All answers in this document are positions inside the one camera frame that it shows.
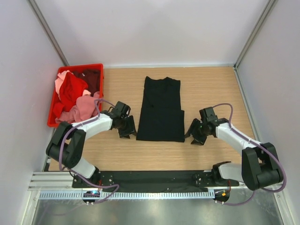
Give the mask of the black t shirt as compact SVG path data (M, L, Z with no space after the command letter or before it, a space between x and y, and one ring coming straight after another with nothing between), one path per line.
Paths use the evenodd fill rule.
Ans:
M185 141L180 80L145 78L136 139L139 141Z

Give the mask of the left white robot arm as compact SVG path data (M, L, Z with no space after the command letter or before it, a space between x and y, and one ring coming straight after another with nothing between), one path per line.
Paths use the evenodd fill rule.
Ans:
M112 129L118 130L120 138L136 135L134 117L130 111L130 106L119 101L109 110L98 112L88 120L73 124L61 122L46 148L46 155L59 163L61 171L66 167L88 187L99 187L99 169L83 157L85 141Z

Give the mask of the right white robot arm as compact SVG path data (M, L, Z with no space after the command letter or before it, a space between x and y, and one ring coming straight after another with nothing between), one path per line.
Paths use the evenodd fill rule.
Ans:
M227 180L244 183L252 191L281 184L277 192L286 187L286 173L279 162L273 144L261 143L245 135L231 123L231 118L219 118L213 107L199 111L201 118L193 119L185 137L192 136L192 144L204 145L208 136L218 138L229 144L241 155L241 163L230 161L215 164L211 180L221 186Z

